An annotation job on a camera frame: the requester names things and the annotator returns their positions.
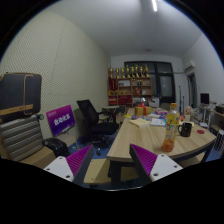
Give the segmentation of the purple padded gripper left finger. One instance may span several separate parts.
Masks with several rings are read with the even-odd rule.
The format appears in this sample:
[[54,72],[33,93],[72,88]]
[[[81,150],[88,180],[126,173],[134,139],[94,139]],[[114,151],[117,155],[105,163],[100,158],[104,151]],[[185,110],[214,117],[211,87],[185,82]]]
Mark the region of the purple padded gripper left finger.
[[89,145],[67,156],[59,156],[44,170],[75,184],[82,184],[94,155],[94,147]]

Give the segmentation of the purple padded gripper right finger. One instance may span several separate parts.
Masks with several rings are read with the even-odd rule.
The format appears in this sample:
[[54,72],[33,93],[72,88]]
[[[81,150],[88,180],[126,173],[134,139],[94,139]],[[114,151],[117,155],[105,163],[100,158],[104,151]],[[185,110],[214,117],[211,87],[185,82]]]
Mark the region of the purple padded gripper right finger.
[[166,154],[156,155],[140,146],[131,144],[129,154],[143,184],[149,184],[182,169]]

